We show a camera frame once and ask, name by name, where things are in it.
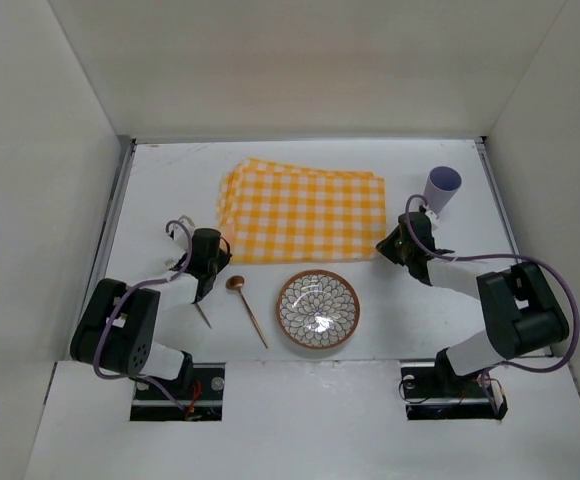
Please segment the copper spoon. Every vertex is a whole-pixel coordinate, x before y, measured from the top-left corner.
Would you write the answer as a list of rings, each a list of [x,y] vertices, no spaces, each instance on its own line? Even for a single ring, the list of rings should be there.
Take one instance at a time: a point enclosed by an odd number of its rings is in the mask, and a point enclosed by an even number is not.
[[[266,349],[268,349],[269,344],[265,338],[263,330],[261,329],[261,327],[257,321],[257,318],[254,315],[254,313],[253,313],[250,305],[248,304],[246,297],[243,293],[244,286],[245,286],[245,278],[243,276],[240,276],[240,275],[233,275],[226,281],[226,288],[232,292],[235,292],[239,296],[259,339],[261,340],[264,347]]]

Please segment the silver fork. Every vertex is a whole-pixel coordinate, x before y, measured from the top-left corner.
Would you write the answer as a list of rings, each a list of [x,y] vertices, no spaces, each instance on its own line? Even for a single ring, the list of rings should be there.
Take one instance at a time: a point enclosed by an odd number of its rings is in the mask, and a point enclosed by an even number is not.
[[[196,308],[197,312],[199,313],[199,315],[201,316],[201,318],[202,318],[202,320],[204,321],[204,323],[207,325],[207,327],[208,327],[209,329],[212,329],[213,327],[212,327],[212,325],[211,325],[211,323],[210,323],[210,321],[209,321],[209,318],[208,318],[208,317],[207,317],[207,315],[204,313],[204,311],[203,311],[203,309],[202,309],[202,307],[201,307],[201,305],[200,305],[200,303],[199,303],[199,302],[196,302],[196,303],[195,303],[195,308]]]

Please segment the lavender cup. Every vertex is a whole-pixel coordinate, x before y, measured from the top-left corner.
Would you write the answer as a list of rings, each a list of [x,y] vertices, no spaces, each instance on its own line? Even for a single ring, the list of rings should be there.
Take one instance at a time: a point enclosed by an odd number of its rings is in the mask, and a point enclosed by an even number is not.
[[[427,177],[423,191],[426,204],[436,215],[440,215],[462,185],[461,175],[451,167],[437,166]]]

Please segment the yellow white checkered cloth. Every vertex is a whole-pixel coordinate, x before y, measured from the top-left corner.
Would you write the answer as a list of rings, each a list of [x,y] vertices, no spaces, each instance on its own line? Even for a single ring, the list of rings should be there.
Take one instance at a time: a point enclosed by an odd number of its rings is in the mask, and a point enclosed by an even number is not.
[[[250,157],[223,176],[216,220],[236,263],[369,260],[386,234],[385,183]]]

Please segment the floral patterned bowl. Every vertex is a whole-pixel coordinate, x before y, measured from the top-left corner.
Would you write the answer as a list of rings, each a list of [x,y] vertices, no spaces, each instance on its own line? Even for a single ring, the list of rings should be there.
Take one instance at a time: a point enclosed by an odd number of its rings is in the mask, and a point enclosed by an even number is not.
[[[276,320],[294,344],[327,350],[345,343],[360,319],[360,301],[352,285],[327,270],[305,270],[281,287]]]

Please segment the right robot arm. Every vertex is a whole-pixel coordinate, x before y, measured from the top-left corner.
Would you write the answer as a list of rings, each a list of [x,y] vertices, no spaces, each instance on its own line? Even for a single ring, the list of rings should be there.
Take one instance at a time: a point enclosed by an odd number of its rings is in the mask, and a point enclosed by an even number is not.
[[[574,336],[544,276],[548,268],[537,260],[493,271],[490,260],[513,257],[454,257],[450,250],[435,247],[432,223],[424,212],[400,215],[397,227],[376,250],[422,284],[462,293],[480,304],[484,329],[435,357],[435,380],[444,388]]]

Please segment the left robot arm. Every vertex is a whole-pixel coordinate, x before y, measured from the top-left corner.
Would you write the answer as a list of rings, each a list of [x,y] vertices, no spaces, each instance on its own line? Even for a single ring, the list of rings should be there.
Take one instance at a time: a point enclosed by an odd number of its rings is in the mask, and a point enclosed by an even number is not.
[[[218,230],[190,230],[180,221],[171,221],[167,234],[173,236],[176,227],[187,246],[175,263],[157,277],[134,285],[100,280],[69,347],[72,360],[90,365],[102,379],[129,378],[172,398],[192,388],[193,359],[188,352],[154,340],[157,320],[182,305],[198,305],[232,257]]]

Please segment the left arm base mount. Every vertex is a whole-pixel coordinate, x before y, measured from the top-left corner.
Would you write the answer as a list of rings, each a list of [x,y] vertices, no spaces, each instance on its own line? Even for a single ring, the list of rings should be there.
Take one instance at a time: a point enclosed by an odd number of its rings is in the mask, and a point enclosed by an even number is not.
[[[191,380],[175,386],[159,383],[176,400],[174,404],[157,386],[136,382],[129,420],[132,422],[218,422],[222,420],[226,365],[199,363]]]

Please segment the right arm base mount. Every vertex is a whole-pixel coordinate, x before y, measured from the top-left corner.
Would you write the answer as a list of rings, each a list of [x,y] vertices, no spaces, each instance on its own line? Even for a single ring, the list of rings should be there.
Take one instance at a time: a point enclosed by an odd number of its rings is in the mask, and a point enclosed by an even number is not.
[[[498,379],[476,373],[443,383],[433,361],[400,365],[398,391],[408,420],[495,420],[508,413],[508,401]]]

